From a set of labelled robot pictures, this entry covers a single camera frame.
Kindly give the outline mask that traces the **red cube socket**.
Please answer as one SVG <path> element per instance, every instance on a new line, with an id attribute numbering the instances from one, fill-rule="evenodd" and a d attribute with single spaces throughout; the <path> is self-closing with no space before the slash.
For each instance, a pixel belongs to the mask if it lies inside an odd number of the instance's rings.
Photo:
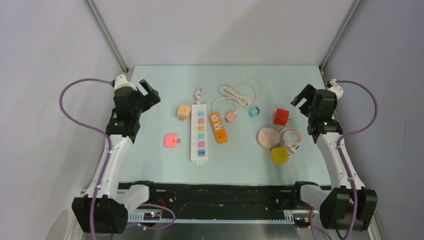
<path id="1" fill-rule="evenodd" d="M 290 112 L 288 110 L 277 108 L 273 118 L 273 124 L 285 127 L 288 123 Z"/>

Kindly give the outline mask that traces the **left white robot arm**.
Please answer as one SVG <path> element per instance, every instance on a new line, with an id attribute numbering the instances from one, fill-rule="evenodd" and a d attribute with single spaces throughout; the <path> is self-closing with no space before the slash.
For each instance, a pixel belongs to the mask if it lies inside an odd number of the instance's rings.
<path id="1" fill-rule="evenodd" d="M 93 180 L 83 196 L 75 197 L 71 208 L 84 233 L 121 234 L 129 214 L 139 205 L 152 208 L 158 195 L 146 185 L 132 186 L 118 193 L 120 175 L 126 154 L 135 143 L 140 129 L 140 116 L 161 101 L 157 90 L 142 79 L 139 84 L 146 94 L 125 79 L 111 81 L 114 88 L 112 109 L 105 130 L 105 147 Z"/>

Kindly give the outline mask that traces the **beige dragon cube adapter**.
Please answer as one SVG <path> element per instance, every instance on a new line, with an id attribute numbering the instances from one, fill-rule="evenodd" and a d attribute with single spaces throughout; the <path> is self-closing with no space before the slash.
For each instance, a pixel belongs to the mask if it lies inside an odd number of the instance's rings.
<path id="1" fill-rule="evenodd" d="M 188 121 L 191 117 L 191 106 L 188 104 L 180 104 L 177 109 L 177 118 L 179 121 Z"/>

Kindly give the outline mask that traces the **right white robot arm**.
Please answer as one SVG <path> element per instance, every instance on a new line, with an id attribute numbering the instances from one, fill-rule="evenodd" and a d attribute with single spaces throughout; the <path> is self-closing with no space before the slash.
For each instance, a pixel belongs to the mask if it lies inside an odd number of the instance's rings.
<path id="1" fill-rule="evenodd" d="M 331 190 L 323 190 L 315 182 L 297 181 L 290 202 L 297 209 L 310 205 L 318 210 L 325 229 L 350 234 L 368 230 L 378 196 L 361 181 L 348 155 L 345 139 L 349 134 L 335 118 L 342 95 L 343 89 L 336 82 L 326 89 L 307 84 L 291 102 L 296 107 L 305 100 L 299 110 L 308 118 L 307 132 L 324 158 Z"/>

